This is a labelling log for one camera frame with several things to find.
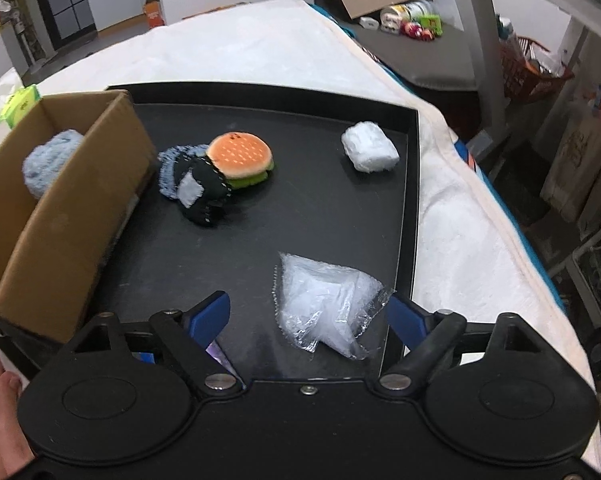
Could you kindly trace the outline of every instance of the white tablecloth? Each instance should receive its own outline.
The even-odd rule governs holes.
[[[457,155],[439,110],[410,94],[337,25],[300,0],[235,7],[159,27],[51,76],[42,94],[114,84],[214,80],[351,94],[415,108],[421,182],[413,299],[469,321],[521,314],[593,386],[567,317],[530,262],[519,234]],[[584,458],[600,470],[598,431]]]

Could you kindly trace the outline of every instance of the hamburger plush toy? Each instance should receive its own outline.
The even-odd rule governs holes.
[[[207,149],[207,156],[233,189],[259,184],[274,169],[269,146],[257,136],[243,132],[216,137]]]

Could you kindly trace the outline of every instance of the red toy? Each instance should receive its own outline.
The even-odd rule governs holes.
[[[423,28],[419,23],[414,22],[404,23],[402,32],[406,36],[420,41],[433,41],[435,38],[434,33],[431,30]]]

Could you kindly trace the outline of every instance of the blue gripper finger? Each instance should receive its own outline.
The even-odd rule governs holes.
[[[428,311],[396,294],[389,298],[385,309],[389,326],[407,348],[413,350],[427,337],[431,320]]]
[[[185,314],[192,316],[188,327],[189,336],[206,349],[229,322],[230,311],[231,305],[227,292],[223,290],[214,292]]]

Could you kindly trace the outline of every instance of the metal screw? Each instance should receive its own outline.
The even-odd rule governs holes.
[[[303,384],[303,386],[300,387],[300,392],[303,395],[316,395],[319,392],[319,389],[311,384]]]
[[[205,379],[205,386],[211,390],[229,390],[234,384],[236,384],[236,378],[229,374],[214,374]]]
[[[406,390],[412,383],[412,380],[403,374],[387,374],[380,378],[381,386],[386,390]]]

